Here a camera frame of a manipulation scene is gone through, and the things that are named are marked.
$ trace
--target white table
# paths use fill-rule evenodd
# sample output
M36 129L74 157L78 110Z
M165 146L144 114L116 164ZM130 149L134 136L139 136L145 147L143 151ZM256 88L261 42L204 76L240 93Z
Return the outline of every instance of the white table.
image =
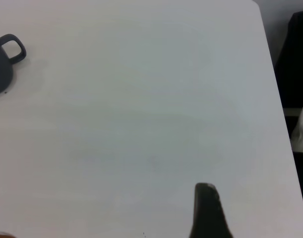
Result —
M0 95L0 231L187 238L211 182L235 238L303 238L255 3L0 0L6 33L28 56Z

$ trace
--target mug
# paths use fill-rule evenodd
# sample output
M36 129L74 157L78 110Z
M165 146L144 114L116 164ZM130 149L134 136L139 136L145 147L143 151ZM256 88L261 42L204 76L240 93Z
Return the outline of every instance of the mug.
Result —
M9 41L15 41L21 48L20 54L9 59L2 45ZM7 34L0 37L0 93L3 92L11 83L13 78L12 65L22 61L27 55L22 42L14 35Z

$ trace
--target mug handle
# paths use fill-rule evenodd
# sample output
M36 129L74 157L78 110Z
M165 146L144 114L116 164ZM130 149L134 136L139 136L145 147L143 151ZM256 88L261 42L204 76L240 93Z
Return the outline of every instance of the mug handle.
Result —
M7 34L7 35L0 37L1 46L6 44L9 41L15 41L21 48L20 54L9 59L10 63L15 64L15 63L22 61L27 56L26 49L24 48L22 42L18 39L18 37L14 36L12 34Z

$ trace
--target dark gray mug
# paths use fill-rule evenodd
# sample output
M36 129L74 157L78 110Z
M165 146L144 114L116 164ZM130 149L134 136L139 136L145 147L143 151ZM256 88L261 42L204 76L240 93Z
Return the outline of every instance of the dark gray mug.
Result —
M15 41L21 48L20 54L9 59L2 45L9 41ZM0 37L0 93L3 92L11 83L13 78L12 65L22 61L27 55L22 42L14 35L7 34Z

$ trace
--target table surface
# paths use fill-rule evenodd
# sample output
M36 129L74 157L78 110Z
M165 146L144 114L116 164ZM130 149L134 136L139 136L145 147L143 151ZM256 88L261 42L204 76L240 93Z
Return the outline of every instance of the table surface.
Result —
M0 0L7 33L28 56L0 95L0 231L186 238L210 182L235 238L303 237L255 3Z

